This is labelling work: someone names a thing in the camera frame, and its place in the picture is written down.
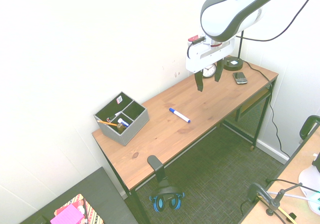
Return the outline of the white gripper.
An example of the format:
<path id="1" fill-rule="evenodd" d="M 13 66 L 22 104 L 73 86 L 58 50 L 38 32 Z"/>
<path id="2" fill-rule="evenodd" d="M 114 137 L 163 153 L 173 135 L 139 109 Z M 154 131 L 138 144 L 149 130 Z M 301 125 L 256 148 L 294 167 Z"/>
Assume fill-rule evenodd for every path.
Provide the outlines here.
<path id="1" fill-rule="evenodd" d="M 235 38 L 213 43 L 213 40 L 209 37 L 199 37 L 197 40 L 190 42 L 185 67 L 188 71 L 195 73 L 194 78 L 198 91 L 202 92 L 204 88 L 202 70 L 217 62 L 214 80 L 219 82 L 225 65 L 223 58 L 231 54 L 234 48 Z"/>

